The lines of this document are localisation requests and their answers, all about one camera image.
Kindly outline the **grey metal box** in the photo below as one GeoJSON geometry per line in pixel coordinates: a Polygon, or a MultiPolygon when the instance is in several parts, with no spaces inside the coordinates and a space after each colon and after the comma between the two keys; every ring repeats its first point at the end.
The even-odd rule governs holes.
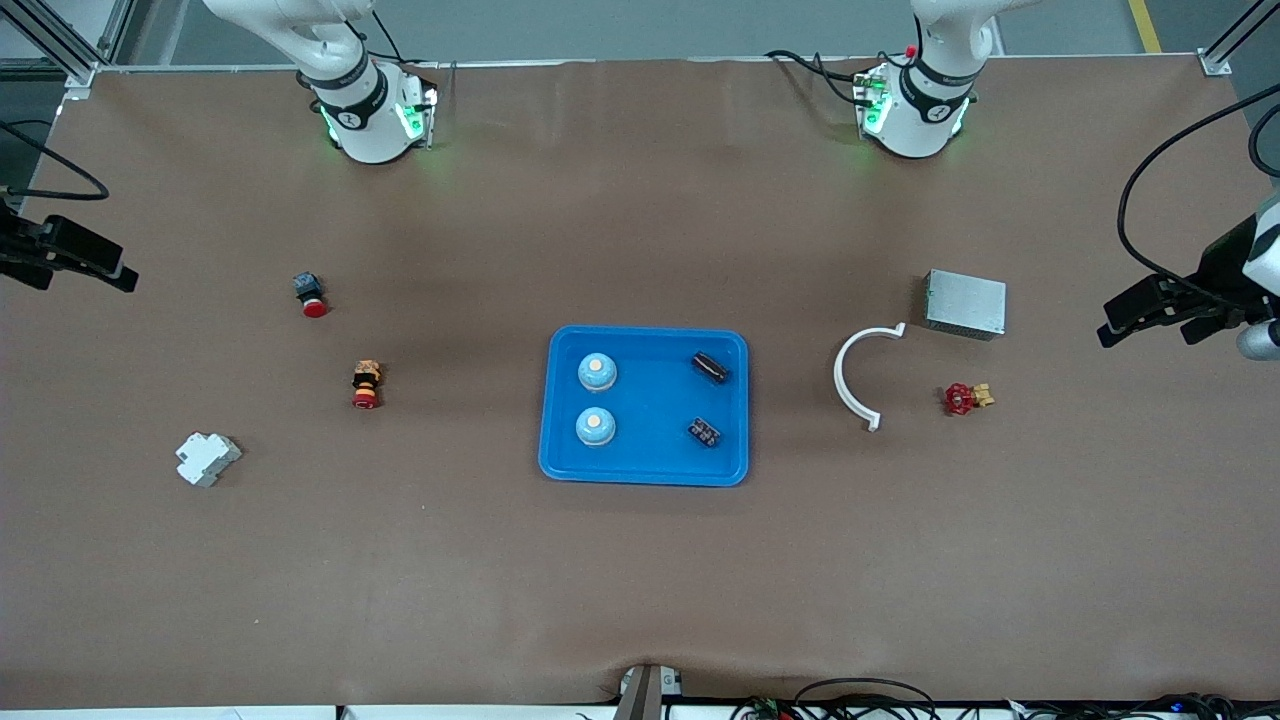
{"type": "Polygon", "coordinates": [[[923,324],[946,334],[992,341],[1006,333],[1006,302],[1004,282],[931,269],[924,278],[923,324]]]}

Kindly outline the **blue plastic tray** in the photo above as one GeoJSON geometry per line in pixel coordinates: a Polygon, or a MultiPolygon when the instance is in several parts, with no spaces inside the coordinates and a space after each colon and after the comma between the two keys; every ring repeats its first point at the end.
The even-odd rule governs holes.
{"type": "Polygon", "coordinates": [[[552,337],[541,409],[538,462],[556,480],[632,486],[731,488],[750,468],[750,352],[737,332],[635,325],[566,325],[552,337]],[[719,386],[691,364],[703,351],[730,370],[719,386]],[[577,378],[584,356],[600,352],[618,366],[605,392],[577,378]],[[586,407],[604,407],[617,421],[614,438],[582,445],[575,421],[586,407]],[[722,433],[707,448],[689,433],[700,416],[722,433]]]}

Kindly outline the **aluminium frame post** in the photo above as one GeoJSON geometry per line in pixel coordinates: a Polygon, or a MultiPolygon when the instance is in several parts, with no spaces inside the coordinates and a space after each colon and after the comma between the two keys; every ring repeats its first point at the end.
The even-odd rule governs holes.
{"type": "Polygon", "coordinates": [[[1248,8],[1208,47],[1196,50],[1203,73],[1208,77],[1230,76],[1231,55],[1277,15],[1280,0],[1251,0],[1248,8]]]}
{"type": "Polygon", "coordinates": [[[60,79],[73,99],[116,63],[140,0],[0,0],[0,79],[60,79]]]}

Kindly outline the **grey metal mount bracket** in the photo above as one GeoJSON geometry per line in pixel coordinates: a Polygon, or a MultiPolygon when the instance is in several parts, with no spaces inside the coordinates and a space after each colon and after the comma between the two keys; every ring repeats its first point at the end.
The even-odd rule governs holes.
{"type": "Polygon", "coordinates": [[[621,683],[612,720],[673,720],[672,700],[684,697],[678,669],[655,664],[632,666],[621,683]]]}

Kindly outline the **white curved plastic clamp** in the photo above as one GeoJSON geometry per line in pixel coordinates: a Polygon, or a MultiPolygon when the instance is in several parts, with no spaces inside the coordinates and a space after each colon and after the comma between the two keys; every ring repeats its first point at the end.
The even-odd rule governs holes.
{"type": "Polygon", "coordinates": [[[900,322],[896,325],[882,325],[882,327],[869,327],[849,336],[844,343],[840,346],[832,365],[832,382],[835,392],[841,401],[841,404],[855,416],[863,420],[865,430],[874,433],[881,428],[882,414],[874,409],[868,407],[859,397],[850,389],[846,375],[845,375],[845,361],[849,351],[864,340],[872,338],[887,338],[887,340],[901,340],[906,332],[908,324],[900,322]]]}

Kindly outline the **white circuit breaker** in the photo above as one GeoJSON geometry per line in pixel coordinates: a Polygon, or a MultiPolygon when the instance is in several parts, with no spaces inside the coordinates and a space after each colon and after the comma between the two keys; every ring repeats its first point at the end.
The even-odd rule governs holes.
{"type": "Polygon", "coordinates": [[[242,451],[225,436],[195,432],[175,450],[175,456],[179,477],[192,486],[210,487],[242,451]]]}

